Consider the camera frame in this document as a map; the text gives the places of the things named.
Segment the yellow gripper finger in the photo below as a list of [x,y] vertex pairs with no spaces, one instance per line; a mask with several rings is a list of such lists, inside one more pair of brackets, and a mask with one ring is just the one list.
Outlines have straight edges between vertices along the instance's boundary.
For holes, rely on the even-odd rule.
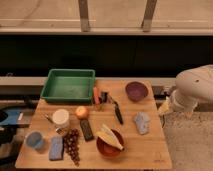
[[170,112],[170,105],[169,105],[169,102],[168,101],[164,101],[161,105],[160,105],[160,107],[158,108],[158,114],[160,115],[160,116],[163,116],[163,115],[165,115],[165,114],[167,114],[167,113],[169,113]]

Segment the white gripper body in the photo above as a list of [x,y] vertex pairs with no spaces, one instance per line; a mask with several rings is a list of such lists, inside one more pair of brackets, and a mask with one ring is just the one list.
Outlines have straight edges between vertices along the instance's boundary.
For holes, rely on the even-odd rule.
[[192,112],[198,105],[198,102],[189,96],[184,95],[178,89],[174,90],[169,97],[169,106],[174,111]]

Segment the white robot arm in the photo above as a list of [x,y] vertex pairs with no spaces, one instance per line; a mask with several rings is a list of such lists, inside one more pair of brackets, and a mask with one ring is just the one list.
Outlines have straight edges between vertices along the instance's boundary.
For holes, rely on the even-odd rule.
[[213,103],[213,64],[180,72],[175,85],[176,89],[158,108],[158,114],[183,112],[190,117],[199,102]]

